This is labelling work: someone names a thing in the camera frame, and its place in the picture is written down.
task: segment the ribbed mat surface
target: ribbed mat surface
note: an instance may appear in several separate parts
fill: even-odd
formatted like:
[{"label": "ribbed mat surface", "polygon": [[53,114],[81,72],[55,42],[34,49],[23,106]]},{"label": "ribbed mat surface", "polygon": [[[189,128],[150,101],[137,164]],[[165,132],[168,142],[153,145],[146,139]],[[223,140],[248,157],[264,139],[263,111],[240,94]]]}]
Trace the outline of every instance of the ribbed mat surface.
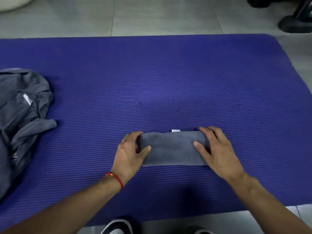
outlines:
[{"label": "ribbed mat surface", "polygon": [[[312,95],[271,36],[3,39],[0,52],[1,69],[49,80],[49,118],[59,123],[2,202],[1,229],[97,181],[136,130],[221,127],[245,170],[283,204],[312,203]],[[241,209],[207,166],[145,167],[88,225]]]}]

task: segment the tile floor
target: tile floor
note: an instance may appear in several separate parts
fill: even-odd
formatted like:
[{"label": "tile floor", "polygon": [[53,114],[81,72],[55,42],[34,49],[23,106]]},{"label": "tile floor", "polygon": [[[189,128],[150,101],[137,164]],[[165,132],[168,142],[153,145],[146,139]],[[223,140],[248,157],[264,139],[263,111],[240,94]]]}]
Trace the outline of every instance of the tile floor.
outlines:
[{"label": "tile floor", "polygon": [[[312,92],[312,34],[287,34],[276,24],[298,1],[251,8],[246,0],[34,0],[0,13],[0,38],[267,33],[276,37]],[[312,204],[288,207],[312,227]],[[215,234],[262,233],[250,212],[147,221],[144,233],[198,224]],[[103,226],[79,234],[98,234]]]}]

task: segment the crumpled gray cloth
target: crumpled gray cloth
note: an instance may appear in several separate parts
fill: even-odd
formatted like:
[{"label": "crumpled gray cloth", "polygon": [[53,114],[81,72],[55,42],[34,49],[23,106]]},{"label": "crumpled gray cloth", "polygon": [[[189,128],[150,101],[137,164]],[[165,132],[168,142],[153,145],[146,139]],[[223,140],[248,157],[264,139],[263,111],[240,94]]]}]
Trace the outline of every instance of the crumpled gray cloth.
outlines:
[{"label": "crumpled gray cloth", "polygon": [[38,134],[57,126],[45,119],[52,99],[49,83],[37,72],[0,70],[0,198],[30,162]]},{"label": "crumpled gray cloth", "polygon": [[207,165],[193,146],[198,141],[210,150],[209,141],[201,131],[181,131],[169,133],[143,133],[140,147],[150,145],[152,149],[146,156],[143,166],[157,165]]}]

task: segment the towel tag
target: towel tag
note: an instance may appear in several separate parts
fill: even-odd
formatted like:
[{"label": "towel tag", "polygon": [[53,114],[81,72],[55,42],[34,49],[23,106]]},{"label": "towel tag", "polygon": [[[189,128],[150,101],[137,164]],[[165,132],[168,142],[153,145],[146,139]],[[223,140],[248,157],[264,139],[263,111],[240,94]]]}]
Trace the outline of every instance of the towel tag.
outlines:
[{"label": "towel tag", "polygon": [[27,94],[24,94],[23,97],[25,98],[25,100],[28,102],[29,105],[32,104],[32,100],[27,96]]}]

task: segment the red string bracelet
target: red string bracelet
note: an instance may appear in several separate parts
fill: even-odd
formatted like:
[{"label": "red string bracelet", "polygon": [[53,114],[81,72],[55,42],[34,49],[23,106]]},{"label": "red string bracelet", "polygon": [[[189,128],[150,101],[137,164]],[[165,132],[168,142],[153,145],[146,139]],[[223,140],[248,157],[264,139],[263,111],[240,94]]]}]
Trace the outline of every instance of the red string bracelet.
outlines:
[{"label": "red string bracelet", "polygon": [[121,182],[121,180],[119,179],[119,177],[117,177],[114,173],[109,172],[109,173],[106,173],[105,176],[113,176],[114,178],[116,178],[116,180],[119,182],[119,184],[120,184],[120,186],[121,186],[121,189],[120,189],[120,190],[123,189],[123,183]]}]

